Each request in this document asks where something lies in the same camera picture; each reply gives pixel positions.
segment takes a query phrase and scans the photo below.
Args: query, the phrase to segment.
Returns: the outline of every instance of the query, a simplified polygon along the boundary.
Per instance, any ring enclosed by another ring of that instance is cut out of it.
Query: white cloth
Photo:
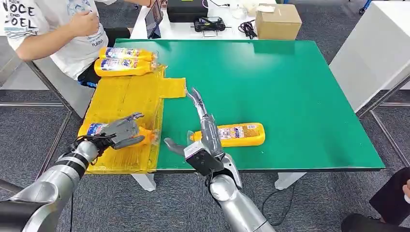
[[[0,0],[4,32],[16,50],[28,36],[42,35],[70,22],[77,12],[97,12],[94,1],[109,5],[116,0]],[[76,37],[50,57],[69,77],[77,77],[94,62],[99,50],[108,45],[100,23],[95,35]]]

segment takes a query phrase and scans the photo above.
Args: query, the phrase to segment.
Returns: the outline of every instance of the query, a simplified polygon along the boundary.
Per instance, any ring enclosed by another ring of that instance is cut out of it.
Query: cardboard box
[[[263,4],[275,7],[272,13],[256,13],[256,30],[261,40],[295,40],[302,20],[291,4]]]

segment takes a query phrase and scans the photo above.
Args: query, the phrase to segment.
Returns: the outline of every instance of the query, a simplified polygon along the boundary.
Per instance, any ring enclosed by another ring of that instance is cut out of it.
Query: black device
[[[184,149],[185,160],[201,175],[207,176],[212,172],[224,169],[223,163],[213,157],[209,150],[200,141],[197,141]]]
[[[200,17],[193,22],[196,32],[204,30],[225,30],[226,26],[221,17]]]
[[[146,34],[148,36],[148,39],[161,38],[160,22],[162,21],[163,16],[164,15],[161,11],[161,7],[156,0],[154,4],[152,4],[151,9],[145,17]]]
[[[170,22],[192,23],[208,16],[207,0],[168,0],[167,13]]]

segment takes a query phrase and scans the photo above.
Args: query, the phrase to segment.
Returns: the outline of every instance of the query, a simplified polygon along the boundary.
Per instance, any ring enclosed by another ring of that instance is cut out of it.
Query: white table
[[[409,22],[410,1],[372,2],[330,63],[355,112],[410,73]]]
[[[234,4],[233,0],[225,0],[224,2],[215,0],[219,5],[221,4]],[[275,4],[275,0],[259,1],[259,3]],[[225,31],[219,32],[218,36],[204,37],[202,33],[196,32],[193,27],[193,23],[171,23],[168,19],[168,14],[165,9],[162,9],[164,13],[163,20],[160,23],[161,39],[167,40],[202,40],[202,39],[217,39],[217,40],[245,40],[249,39],[245,34],[238,30],[238,26],[247,21],[255,19],[255,17],[246,16],[244,19],[236,19],[232,16],[228,7],[218,7],[209,2],[208,17],[219,16],[223,19],[227,27]],[[138,16],[132,31],[131,39],[147,39],[145,16],[147,15],[149,8],[143,7]],[[292,185],[295,181],[301,178],[306,173],[278,173],[279,179],[275,182],[275,187],[279,190],[286,189]],[[134,179],[148,191],[156,189],[154,181],[154,174],[132,174]]]
[[[214,0],[215,3],[221,4],[236,4],[235,0]],[[259,3],[275,4],[275,0],[258,1]],[[209,2],[208,17],[221,17],[225,22],[226,28],[224,31],[218,32],[218,36],[204,37],[202,33],[196,32],[193,28],[193,23],[171,23],[168,18],[166,9],[162,9],[164,13],[163,20],[160,23],[161,39],[167,40],[203,40],[203,39],[217,39],[217,40],[245,40],[249,39],[244,33],[238,30],[238,26],[247,21],[255,19],[255,17],[246,16],[243,19],[236,19],[232,16],[229,7],[218,7]],[[146,39],[146,24],[145,16],[148,14],[149,8],[142,7],[132,31],[131,39]]]
[[[0,36],[4,36],[4,22],[6,21],[6,18],[4,16],[4,10],[0,10]]]

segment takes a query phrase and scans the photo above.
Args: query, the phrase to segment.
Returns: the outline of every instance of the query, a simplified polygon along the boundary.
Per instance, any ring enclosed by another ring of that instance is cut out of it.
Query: yellow plastic sheet
[[[161,131],[163,98],[185,97],[185,78],[164,78],[165,67],[143,76],[102,78],[91,100],[78,135],[87,133],[91,123],[110,123],[134,112],[145,116],[139,126]],[[159,145],[135,145],[120,150],[108,148],[90,165],[91,174],[134,174],[156,170]]]

